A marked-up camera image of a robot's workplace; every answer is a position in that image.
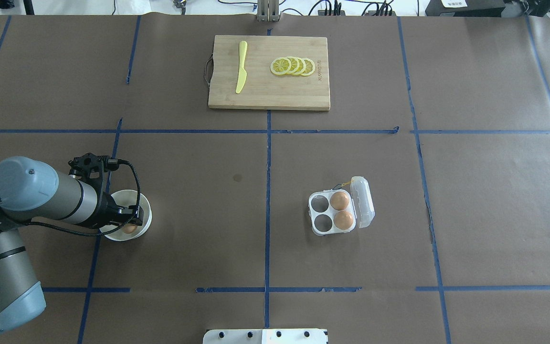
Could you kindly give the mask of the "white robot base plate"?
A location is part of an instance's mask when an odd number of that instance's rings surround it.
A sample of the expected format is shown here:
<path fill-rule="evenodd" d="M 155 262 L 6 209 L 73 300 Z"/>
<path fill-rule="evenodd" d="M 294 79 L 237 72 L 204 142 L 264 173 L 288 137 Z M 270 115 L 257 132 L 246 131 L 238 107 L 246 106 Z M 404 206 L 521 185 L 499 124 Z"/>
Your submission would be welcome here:
<path fill-rule="evenodd" d="M 203 344 L 328 344 L 326 329 L 212 329 L 206 331 Z"/>

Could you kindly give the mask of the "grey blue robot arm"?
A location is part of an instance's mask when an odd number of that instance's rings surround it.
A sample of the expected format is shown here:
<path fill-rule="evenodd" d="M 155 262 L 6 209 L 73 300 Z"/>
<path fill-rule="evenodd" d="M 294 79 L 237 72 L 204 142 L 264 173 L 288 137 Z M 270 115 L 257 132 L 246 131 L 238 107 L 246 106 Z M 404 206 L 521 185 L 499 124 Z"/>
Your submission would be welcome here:
<path fill-rule="evenodd" d="M 23 156 L 0 161 L 0 334 L 16 329 L 46 309 L 42 284 L 30 262 L 20 229 L 39 226 L 79 237 L 105 237 L 144 224 L 140 182 L 129 161 L 85 154 L 62 173 Z M 106 174 L 131 169 L 135 202 L 120 205 L 105 191 Z"/>

